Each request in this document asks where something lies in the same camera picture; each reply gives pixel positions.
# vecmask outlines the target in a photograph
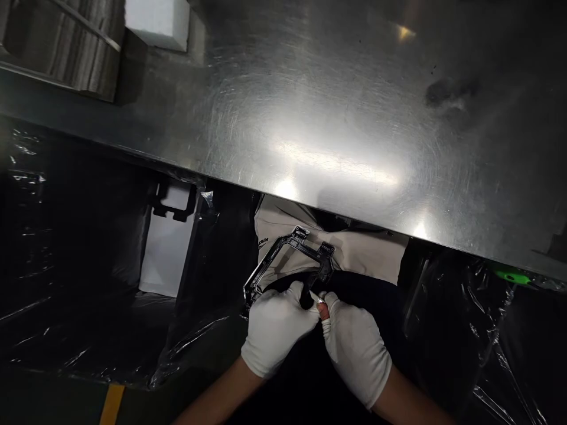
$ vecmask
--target black bracket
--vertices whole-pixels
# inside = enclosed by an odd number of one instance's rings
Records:
[[[187,198],[187,206],[185,210],[179,210],[178,208],[169,207],[161,203],[167,196],[167,191],[169,190],[170,185],[171,184],[169,183],[168,178],[163,178],[159,182],[158,193],[150,197],[149,204],[154,208],[154,215],[157,215],[159,217],[166,217],[167,212],[170,211],[173,213],[173,219],[175,221],[182,221],[186,223],[187,217],[189,217],[195,210],[195,195],[197,188],[193,184],[190,185],[189,197]]]
[[[244,285],[245,305],[242,313],[240,314],[241,317],[248,319],[250,308],[254,302],[260,298],[260,295],[262,295],[262,289],[258,286],[258,283],[284,245],[292,246],[302,254],[311,258],[313,261],[319,263],[319,270],[314,272],[307,281],[304,282],[303,291],[301,292],[301,298],[299,300],[304,309],[309,309],[313,305],[313,299],[309,295],[309,291],[315,282],[321,281],[323,283],[327,283],[333,275],[333,264],[331,263],[331,258],[335,251],[335,247],[323,242],[319,249],[315,251],[305,245],[305,239],[307,239],[308,234],[308,230],[300,226],[296,226],[293,233],[280,236],[274,241],[270,250],[254,269],[254,272],[252,272],[252,275],[248,278]]]

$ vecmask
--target metal table surface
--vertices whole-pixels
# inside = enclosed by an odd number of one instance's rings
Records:
[[[115,104],[1,72],[0,113],[567,279],[564,9],[202,1]]]

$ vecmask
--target white foam block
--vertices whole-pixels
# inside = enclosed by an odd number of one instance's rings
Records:
[[[146,44],[187,50],[187,0],[126,0],[126,27]]]

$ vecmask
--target yellow floor line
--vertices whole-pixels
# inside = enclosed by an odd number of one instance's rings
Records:
[[[106,392],[105,406],[100,415],[99,425],[115,425],[124,393],[124,385],[110,384]]]

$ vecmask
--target hand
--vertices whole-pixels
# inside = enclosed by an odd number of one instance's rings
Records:
[[[303,283],[293,282],[287,291],[266,291],[252,305],[248,337],[241,356],[261,378],[273,375],[299,338],[312,331],[319,321],[317,308],[303,310],[299,297]]]
[[[348,389],[371,409],[392,368],[392,359],[374,317],[364,309],[342,302],[334,292],[320,296],[324,296],[327,304],[327,308],[324,304],[318,304],[317,308],[333,366]]]

